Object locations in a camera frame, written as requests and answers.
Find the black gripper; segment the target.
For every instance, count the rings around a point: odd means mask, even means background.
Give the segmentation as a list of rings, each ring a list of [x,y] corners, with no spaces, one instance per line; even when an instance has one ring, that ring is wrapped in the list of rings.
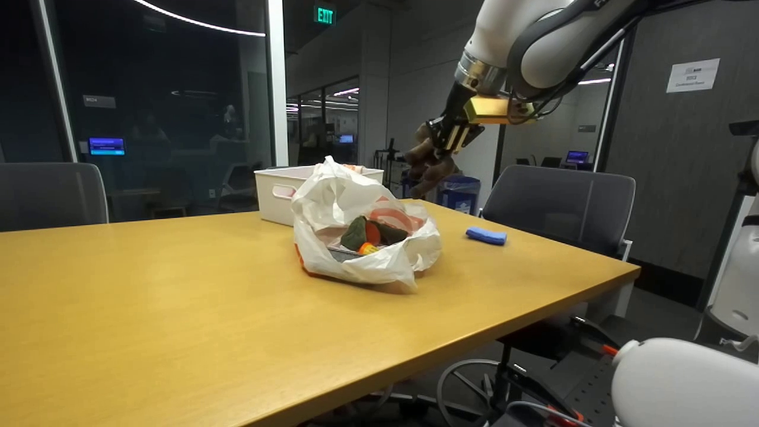
[[[481,126],[472,123],[465,115],[472,97],[473,92],[470,88],[454,83],[445,97],[444,112],[426,120],[435,160],[460,151],[481,134]]]

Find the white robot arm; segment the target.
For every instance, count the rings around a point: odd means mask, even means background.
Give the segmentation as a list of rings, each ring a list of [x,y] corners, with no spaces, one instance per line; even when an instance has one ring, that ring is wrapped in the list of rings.
[[[444,112],[424,123],[432,157],[466,148],[485,120],[520,126],[570,92],[642,16],[692,0],[483,0]]]

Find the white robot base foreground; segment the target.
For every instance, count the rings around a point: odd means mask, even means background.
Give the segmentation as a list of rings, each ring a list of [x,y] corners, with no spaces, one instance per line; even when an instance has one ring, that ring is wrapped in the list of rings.
[[[759,427],[759,365],[682,339],[625,342],[611,358],[623,427]]]

